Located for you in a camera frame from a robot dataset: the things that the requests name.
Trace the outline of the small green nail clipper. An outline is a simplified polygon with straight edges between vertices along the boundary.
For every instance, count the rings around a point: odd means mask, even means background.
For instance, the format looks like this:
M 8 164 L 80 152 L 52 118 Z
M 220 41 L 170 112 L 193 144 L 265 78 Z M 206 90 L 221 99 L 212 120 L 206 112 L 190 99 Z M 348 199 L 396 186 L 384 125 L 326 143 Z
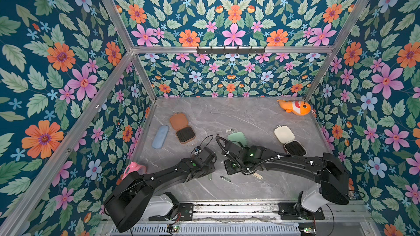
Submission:
M 220 178 L 221 178 L 221 179 L 223 179 L 223 180 L 225 180 L 225 181 L 227 181 L 227 182 L 231 182 L 231 179 L 229 179 L 229 178 L 227 178 L 227 177 L 220 176 Z

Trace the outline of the green nail clipper case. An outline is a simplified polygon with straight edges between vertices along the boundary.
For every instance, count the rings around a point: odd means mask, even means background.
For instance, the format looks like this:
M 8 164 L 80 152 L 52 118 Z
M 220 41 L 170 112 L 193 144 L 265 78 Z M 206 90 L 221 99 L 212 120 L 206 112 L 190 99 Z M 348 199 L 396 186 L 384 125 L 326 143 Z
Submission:
M 248 145 L 248 140 L 242 132 L 229 134 L 227 138 L 228 141 L 233 142 L 240 147 L 246 147 Z

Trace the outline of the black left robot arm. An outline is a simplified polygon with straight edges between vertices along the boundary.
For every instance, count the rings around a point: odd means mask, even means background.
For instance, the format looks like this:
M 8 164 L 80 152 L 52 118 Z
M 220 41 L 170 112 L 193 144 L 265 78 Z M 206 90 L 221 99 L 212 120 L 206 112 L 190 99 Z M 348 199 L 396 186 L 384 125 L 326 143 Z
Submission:
M 216 153 L 204 148 L 198 155 L 183 158 L 173 167 L 140 175 L 129 173 L 104 202 L 106 214 L 120 233 L 132 228 L 143 216 L 153 196 L 215 171 Z

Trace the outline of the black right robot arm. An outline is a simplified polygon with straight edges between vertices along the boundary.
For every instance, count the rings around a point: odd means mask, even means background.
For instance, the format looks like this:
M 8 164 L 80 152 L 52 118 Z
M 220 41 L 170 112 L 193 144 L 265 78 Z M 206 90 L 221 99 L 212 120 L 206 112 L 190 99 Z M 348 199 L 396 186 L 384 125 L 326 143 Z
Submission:
M 349 204 L 349 175 L 332 154 L 306 157 L 279 153 L 262 146 L 240 147 L 233 142 L 220 146 L 231 161 L 225 165 L 229 175 L 252 175 L 259 170 L 277 171 L 313 181 L 315 184 L 299 194 L 297 213 L 315 213 L 329 203 Z

